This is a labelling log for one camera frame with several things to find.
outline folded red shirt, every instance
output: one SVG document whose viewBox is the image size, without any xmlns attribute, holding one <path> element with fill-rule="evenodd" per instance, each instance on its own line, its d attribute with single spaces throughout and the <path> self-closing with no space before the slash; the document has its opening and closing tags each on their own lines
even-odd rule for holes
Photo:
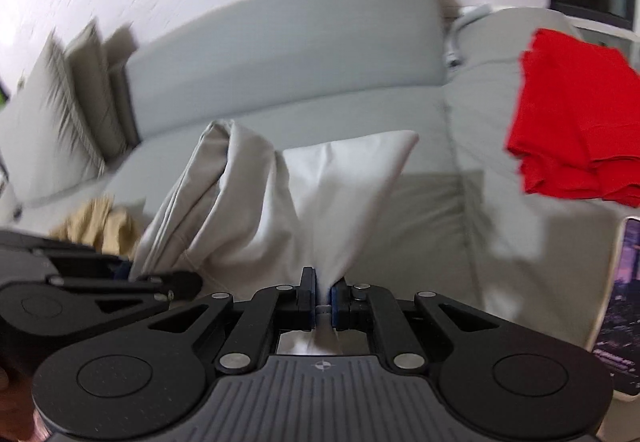
<svg viewBox="0 0 640 442">
<path fill-rule="evenodd" d="M 506 147 L 525 192 L 638 207 L 640 78 L 622 54 L 540 29 L 520 63 Z"/>
</svg>

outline sofa backrest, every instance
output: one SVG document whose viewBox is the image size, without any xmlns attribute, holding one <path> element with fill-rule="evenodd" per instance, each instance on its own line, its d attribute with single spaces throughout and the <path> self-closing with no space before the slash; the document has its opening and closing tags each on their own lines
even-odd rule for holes
<svg viewBox="0 0 640 442">
<path fill-rule="evenodd" d="M 244 0 L 127 63 L 140 138 L 326 94 L 440 85 L 437 0 Z"/>
</svg>

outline red garment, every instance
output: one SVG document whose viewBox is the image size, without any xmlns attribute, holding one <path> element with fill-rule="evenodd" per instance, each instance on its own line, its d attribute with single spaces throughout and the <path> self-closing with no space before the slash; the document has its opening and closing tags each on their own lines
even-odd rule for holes
<svg viewBox="0 0 640 442">
<path fill-rule="evenodd" d="M 506 144 L 524 191 L 640 205 L 640 78 L 619 51 L 538 30 Z"/>
</svg>

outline tan cloth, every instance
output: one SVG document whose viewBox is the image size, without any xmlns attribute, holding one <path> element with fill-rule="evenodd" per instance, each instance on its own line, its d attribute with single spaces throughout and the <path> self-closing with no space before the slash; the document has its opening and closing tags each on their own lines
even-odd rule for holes
<svg viewBox="0 0 640 442">
<path fill-rule="evenodd" d="M 49 232 L 53 239 L 94 247 L 103 254 L 133 259 L 142 231 L 124 207 L 114 207 L 113 197 L 89 200 Z"/>
</svg>

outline sofa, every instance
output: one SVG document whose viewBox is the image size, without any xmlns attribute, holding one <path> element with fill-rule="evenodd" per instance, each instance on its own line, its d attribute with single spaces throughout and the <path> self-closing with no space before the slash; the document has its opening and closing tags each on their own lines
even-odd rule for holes
<svg viewBox="0 0 640 442">
<path fill-rule="evenodd" d="M 123 65 L 140 144 L 10 226 L 44 233 L 103 193 L 148 223 L 213 119 L 278 149 L 410 129 L 420 141 L 347 279 L 398 298 L 436 291 L 584 346 L 617 222 L 632 210 L 523 194 L 504 140 L 518 57 L 539 27 L 579 36 L 558 12 L 505 9 L 457 33 L 462 64 L 447 70 L 438 0 L 244 0 L 212 11 Z M 640 437 L 638 413 L 614 401 L 603 436 Z"/>
</svg>

